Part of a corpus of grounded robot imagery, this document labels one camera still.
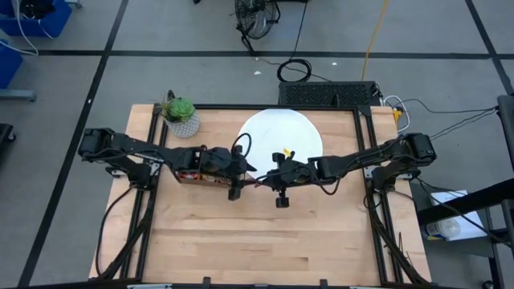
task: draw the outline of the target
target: round white plate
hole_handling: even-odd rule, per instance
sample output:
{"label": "round white plate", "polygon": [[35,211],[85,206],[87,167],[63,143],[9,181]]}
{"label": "round white plate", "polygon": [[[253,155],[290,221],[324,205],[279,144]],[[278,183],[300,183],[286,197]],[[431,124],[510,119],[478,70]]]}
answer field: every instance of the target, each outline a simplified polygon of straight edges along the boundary
{"label": "round white plate", "polygon": [[[284,153],[285,149],[294,151],[293,160],[303,163],[307,163],[309,157],[323,156],[321,136],[314,124],[303,114],[291,109],[266,109],[258,112],[247,120],[239,135],[245,132],[251,135],[247,162],[257,169],[256,172],[248,172],[253,178],[276,169],[277,165],[271,155]],[[248,138],[242,137],[238,145],[242,145],[245,153]]]}

